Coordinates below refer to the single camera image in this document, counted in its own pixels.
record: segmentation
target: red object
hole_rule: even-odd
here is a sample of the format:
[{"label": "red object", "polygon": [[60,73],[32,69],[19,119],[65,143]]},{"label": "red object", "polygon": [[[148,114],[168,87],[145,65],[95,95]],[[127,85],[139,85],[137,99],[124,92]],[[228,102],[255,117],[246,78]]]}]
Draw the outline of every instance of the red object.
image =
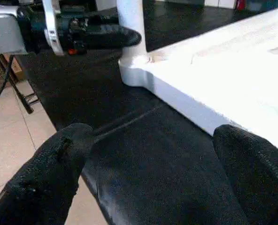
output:
[{"label": "red object", "polygon": [[243,10],[246,7],[246,0],[237,0],[236,9]]},{"label": "red object", "polygon": [[77,54],[77,50],[76,49],[68,49],[68,54],[69,55],[76,55]]}]

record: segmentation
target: silver metal part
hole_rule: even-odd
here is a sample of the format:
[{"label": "silver metal part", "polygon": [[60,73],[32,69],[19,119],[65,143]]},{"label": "silver metal part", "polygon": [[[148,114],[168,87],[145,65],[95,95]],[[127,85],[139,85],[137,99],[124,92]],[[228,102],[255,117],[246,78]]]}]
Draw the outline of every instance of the silver metal part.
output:
[{"label": "silver metal part", "polygon": [[17,17],[18,6],[2,6],[0,5],[0,14],[1,15],[13,15]]},{"label": "silver metal part", "polygon": [[13,15],[0,15],[0,54],[27,54],[19,25]]},{"label": "silver metal part", "polygon": [[46,39],[53,49],[54,53],[59,56],[64,55],[61,43],[58,37],[56,15],[61,13],[60,4],[58,0],[42,0],[45,12],[46,21]]}]

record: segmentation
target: white wall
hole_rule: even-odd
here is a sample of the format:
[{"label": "white wall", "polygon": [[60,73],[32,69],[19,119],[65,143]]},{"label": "white wall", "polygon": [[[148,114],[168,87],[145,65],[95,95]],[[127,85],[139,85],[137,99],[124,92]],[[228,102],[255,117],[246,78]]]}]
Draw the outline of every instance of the white wall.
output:
[{"label": "white wall", "polygon": [[116,7],[116,0],[96,0],[98,10]]},{"label": "white wall", "polygon": [[184,4],[204,4],[205,6],[234,8],[236,0],[157,0]]}]

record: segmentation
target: white clamp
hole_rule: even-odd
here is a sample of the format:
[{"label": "white clamp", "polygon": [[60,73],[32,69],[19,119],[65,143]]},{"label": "white clamp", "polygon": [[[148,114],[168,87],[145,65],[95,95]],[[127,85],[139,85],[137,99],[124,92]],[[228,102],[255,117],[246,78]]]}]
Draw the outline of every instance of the white clamp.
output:
[{"label": "white clamp", "polygon": [[45,12],[45,37],[53,49],[54,53],[59,56],[64,55],[64,51],[61,47],[61,43],[58,37],[56,15],[61,13],[60,4],[58,0],[42,0],[44,12]]}]

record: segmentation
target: tiled floor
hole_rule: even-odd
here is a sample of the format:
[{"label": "tiled floor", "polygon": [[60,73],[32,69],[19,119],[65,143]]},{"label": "tiled floor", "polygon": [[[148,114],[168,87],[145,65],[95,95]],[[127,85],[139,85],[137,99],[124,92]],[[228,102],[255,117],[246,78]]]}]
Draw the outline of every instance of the tiled floor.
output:
[{"label": "tiled floor", "polygon": [[[27,82],[18,84],[18,88],[25,95],[32,92]],[[29,115],[12,88],[5,89],[0,97],[0,191],[35,150],[55,133],[42,105],[36,104],[33,109]],[[95,199],[80,178],[66,225],[106,224]]]}]

